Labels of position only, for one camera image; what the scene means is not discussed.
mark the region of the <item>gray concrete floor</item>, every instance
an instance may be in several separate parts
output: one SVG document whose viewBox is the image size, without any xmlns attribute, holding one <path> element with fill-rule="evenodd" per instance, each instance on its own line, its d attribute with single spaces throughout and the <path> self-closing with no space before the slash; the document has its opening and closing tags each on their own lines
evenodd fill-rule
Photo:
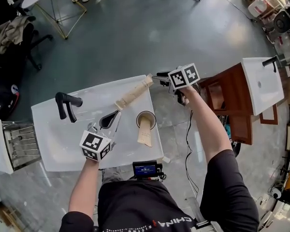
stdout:
<svg viewBox="0 0 290 232">
<path fill-rule="evenodd" d="M 241 0 L 230 0 L 247 13 Z M 68 40 L 61 39 L 35 9 L 40 34 L 51 32 L 36 52 L 43 69 L 28 64 L 20 86 L 21 100 L 11 119 L 31 117 L 30 106 L 53 98 L 58 91 L 72 92 L 140 74 L 172 70 L 194 62 L 201 77 L 212 76 L 244 57 L 274 54 L 259 25 L 251 23 L 226 0 L 103 0 L 86 3 L 88 12 Z M 192 215 L 185 201 L 193 195 L 185 172 L 186 131 L 189 111 L 161 88 L 150 90 L 162 148 L 169 164 L 164 184 L 180 208 Z M 284 154 L 288 105 L 278 107 L 279 125 L 253 122 L 252 146 L 242 145 L 238 163 L 251 195 L 258 199 L 277 175 Z M 188 162 L 202 199 L 205 157 L 193 149 Z M 124 177 L 132 168 L 122 169 Z M 27 231 L 58 231 L 68 210 L 79 172 L 45 172 L 37 162 L 12 175 L 0 175 L 0 196 L 17 208 Z"/>
</svg>

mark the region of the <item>black t-shirt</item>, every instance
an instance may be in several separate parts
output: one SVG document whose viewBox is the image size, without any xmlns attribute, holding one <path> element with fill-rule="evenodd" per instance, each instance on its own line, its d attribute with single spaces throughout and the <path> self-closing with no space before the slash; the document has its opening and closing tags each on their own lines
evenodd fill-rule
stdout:
<svg viewBox="0 0 290 232">
<path fill-rule="evenodd" d="M 258 211 L 231 150 L 220 152 L 208 164 L 201 212 L 225 232 L 257 231 Z M 196 225 L 166 187 L 154 180 L 104 184 L 99 192 L 98 223 L 100 232 L 189 232 Z M 67 213 L 60 228 L 61 232 L 92 230 L 92 219 L 80 212 Z"/>
</svg>

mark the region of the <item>small screen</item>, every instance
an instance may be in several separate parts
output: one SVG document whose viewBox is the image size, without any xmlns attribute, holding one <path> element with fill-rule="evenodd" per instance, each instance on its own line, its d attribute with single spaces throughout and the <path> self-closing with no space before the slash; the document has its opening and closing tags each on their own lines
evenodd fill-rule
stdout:
<svg viewBox="0 0 290 232">
<path fill-rule="evenodd" d="M 135 166 L 135 175 L 149 175 L 156 173 L 156 166 L 155 165 L 148 165 L 148 166 Z"/>
</svg>

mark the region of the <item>white cube with black markers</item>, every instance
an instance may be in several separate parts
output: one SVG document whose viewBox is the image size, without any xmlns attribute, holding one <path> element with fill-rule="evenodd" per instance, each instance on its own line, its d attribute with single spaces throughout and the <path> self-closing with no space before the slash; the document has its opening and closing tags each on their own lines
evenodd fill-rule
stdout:
<svg viewBox="0 0 290 232">
<path fill-rule="evenodd" d="M 83 155 L 95 161 L 101 161 L 112 149 L 111 139 L 84 131 L 80 142 Z"/>
<path fill-rule="evenodd" d="M 176 70 L 168 73 L 174 90 L 188 87 L 200 80 L 197 68 L 194 63 L 179 66 Z"/>
</svg>

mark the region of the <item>sink basin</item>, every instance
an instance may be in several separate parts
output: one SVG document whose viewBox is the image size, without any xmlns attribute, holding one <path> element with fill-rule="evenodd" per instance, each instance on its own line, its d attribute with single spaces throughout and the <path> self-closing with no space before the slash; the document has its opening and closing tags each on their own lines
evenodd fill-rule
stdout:
<svg viewBox="0 0 290 232">
<path fill-rule="evenodd" d="M 48 171 L 80 171 L 85 163 L 79 143 L 88 124 L 118 108 L 114 102 L 134 88 L 143 76 L 86 88 L 70 95 L 83 99 L 81 107 L 73 106 L 77 118 L 59 118 L 55 99 L 32 106 L 32 114 L 41 156 Z M 149 91 L 143 93 L 131 105 L 121 111 L 120 123 L 115 134 L 113 150 L 100 162 L 99 168 L 118 167 L 133 161 L 156 160 L 163 157 L 158 128 L 152 132 L 152 148 L 137 142 L 136 117 L 142 111 L 153 111 Z"/>
<path fill-rule="evenodd" d="M 258 115 L 284 98 L 278 69 L 263 66 L 269 58 L 243 58 L 242 67 L 247 80 L 253 114 Z"/>
</svg>

